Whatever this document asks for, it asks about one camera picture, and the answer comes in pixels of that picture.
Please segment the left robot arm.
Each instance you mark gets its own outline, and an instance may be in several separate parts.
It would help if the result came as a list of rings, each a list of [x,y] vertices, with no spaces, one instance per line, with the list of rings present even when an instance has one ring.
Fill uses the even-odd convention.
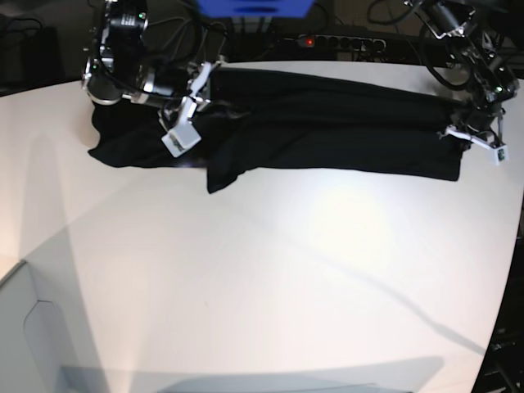
[[[515,98],[520,88],[514,73],[493,44],[480,5],[465,1],[406,1],[422,22],[419,33],[420,57],[440,84],[469,98],[451,115],[451,124],[441,133],[476,144],[490,151],[502,151],[503,103]],[[457,61],[467,80],[452,84],[428,62],[426,36],[441,41],[450,58]]]

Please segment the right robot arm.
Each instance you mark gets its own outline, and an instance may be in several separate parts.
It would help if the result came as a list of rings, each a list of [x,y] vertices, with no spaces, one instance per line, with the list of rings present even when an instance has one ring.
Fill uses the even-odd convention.
[[[82,77],[91,101],[112,106],[126,99],[158,109],[172,127],[189,121],[210,103],[210,77],[221,63],[200,62],[207,29],[194,2],[184,2],[187,17],[159,49],[144,39],[149,26],[145,1],[105,1],[95,13]]]

